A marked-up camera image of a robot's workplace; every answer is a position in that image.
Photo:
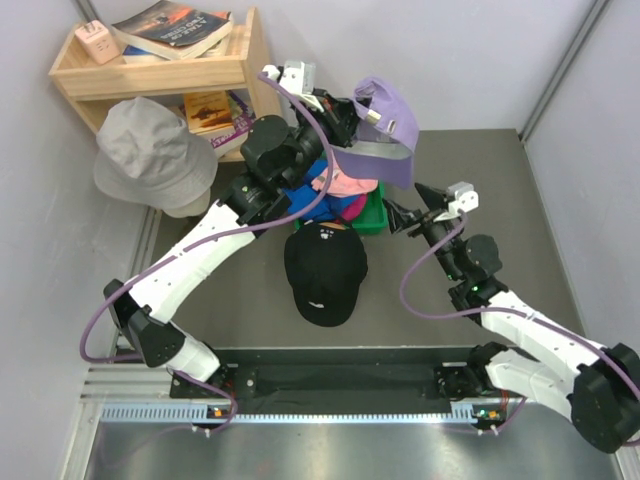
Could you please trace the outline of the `lavender baseball cap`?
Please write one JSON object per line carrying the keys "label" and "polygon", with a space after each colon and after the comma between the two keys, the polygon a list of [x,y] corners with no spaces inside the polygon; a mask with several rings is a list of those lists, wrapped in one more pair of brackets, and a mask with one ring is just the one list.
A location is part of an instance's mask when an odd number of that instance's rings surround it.
{"label": "lavender baseball cap", "polygon": [[341,170],[409,188],[420,129],[408,102],[390,83],[370,76],[357,84],[352,103],[358,124],[351,145],[332,148]]}

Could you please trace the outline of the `black baseball cap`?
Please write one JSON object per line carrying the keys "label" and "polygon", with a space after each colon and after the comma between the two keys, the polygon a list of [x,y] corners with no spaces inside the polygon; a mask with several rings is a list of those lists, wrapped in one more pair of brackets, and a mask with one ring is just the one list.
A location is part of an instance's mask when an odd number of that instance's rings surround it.
{"label": "black baseball cap", "polygon": [[368,258],[358,232],[334,222],[311,222],[291,234],[284,268],[301,316],[319,327],[338,327],[355,310]]}

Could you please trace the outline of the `light pink cap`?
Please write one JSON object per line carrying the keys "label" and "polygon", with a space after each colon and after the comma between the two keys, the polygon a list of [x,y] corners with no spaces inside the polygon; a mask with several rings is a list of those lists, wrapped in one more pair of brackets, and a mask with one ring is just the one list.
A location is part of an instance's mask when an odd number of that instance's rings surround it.
{"label": "light pink cap", "polygon": [[336,162],[317,160],[307,172],[305,182],[315,191],[326,189],[328,195],[346,198],[368,194],[379,182],[375,179],[353,178],[345,174]]}

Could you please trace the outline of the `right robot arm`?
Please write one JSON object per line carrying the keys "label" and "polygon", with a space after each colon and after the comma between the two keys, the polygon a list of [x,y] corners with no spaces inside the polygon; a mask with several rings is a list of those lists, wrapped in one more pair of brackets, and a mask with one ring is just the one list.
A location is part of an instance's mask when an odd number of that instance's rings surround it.
{"label": "right robot arm", "polygon": [[465,236],[479,205],[474,187],[445,190],[416,184],[426,208],[409,210],[386,199],[389,229],[423,237],[452,287],[452,317],[466,317],[506,339],[474,348],[466,380],[476,394],[516,393],[561,415],[592,447],[615,453],[639,444],[639,355],[618,343],[607,347],[561,326],[527,305],[497,278],[503,263],[495,239]]}

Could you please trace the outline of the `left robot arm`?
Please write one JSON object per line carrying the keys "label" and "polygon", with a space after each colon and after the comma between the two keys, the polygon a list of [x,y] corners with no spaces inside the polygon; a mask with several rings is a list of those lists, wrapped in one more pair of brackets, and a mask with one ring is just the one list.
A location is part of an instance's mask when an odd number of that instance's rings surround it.
{"label": "left robot arm", "polygon": [[253,123],[240,147],[244,172],[180,242],[139,276],[105,288],[116,327],[142,361],[190,376],[205,396],[220,394],[227,374],[208,345],[173,323],[174,314],[227,258],[280,224],[290,205],[286,190],[321,155],[351,146],[359,123],[353,101],[321,89],[306,100],[292,97],[291,105],[295,127],[278,115]]}

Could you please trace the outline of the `grey bucket hat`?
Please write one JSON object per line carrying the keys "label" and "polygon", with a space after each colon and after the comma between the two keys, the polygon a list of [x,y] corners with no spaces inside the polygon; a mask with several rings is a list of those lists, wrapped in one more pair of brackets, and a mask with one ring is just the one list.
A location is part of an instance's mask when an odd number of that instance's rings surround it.
{"label": "grey bucket hat", "polygon": [[210,142],[145,97],[111,107],[96,142],[97,188],[111,198],[163,211],[184,210],[204,198],[218,170]]}

